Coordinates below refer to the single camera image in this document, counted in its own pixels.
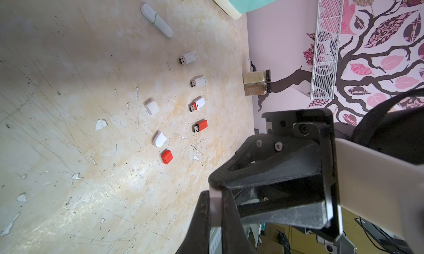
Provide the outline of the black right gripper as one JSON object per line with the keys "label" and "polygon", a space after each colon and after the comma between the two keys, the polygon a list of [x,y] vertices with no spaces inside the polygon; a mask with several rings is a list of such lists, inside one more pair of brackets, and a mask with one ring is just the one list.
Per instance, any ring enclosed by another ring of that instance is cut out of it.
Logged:
{"label": "black right gripper", "polygon": [[276,223],[316,229],[327,240],[342,234],[342,214],[335,150],[332,113],[327,108],[267,112],[267,131],[288,134],[282,137],[257,134],[243,145],[208,178],[217,190],[266,186],[320,174],[319,188],[311,188],[313,179],[305,183],[307,191],[323,191],[324,201],[265,201],[237,207],[243,224]]}

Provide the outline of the white green usb drive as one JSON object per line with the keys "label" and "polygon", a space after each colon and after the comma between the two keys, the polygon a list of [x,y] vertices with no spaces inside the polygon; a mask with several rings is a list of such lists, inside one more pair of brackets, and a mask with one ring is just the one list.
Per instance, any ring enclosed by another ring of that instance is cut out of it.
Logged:
{"label": "white green usb drive", "polygon": [[158,13],[148,4],[140,7],[142,15],[153,24],[165,37],[172,38],[173,31],[171,27],[158,15]]}

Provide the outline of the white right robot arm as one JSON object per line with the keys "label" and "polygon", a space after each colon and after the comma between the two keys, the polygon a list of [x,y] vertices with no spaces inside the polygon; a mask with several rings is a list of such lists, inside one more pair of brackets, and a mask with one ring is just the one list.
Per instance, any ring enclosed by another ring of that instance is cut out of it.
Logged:
{"label": "white right robot arm", "polygon": [[327,108],[265,113],[268,132],[248,137],[209,184],[258,198],[238,205],[244,223],[297,226],[336,240],[347,209],[409,243],[421,241],[424,110],[392,107],[423,94],[414,89],[378,104],[349,137],[337,132]]}

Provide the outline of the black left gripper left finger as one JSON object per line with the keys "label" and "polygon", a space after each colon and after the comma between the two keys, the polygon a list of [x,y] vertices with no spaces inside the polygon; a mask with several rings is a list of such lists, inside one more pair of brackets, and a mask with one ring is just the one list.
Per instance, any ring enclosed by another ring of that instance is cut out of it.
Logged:
{"label": "black left gripper left finger", "polygon": [[183,243],[176,254],[208,254],[210,240],[210,194],[203,191]]}

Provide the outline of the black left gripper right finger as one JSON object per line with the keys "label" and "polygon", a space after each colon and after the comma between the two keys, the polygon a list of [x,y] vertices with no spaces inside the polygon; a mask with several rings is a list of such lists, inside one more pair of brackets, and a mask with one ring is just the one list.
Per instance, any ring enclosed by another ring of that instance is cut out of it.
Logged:
{"label": "black left gripper right finger", "polygon": [[241,223],[233,194],[222,190],[221,208],[223,254],[254,254]]}

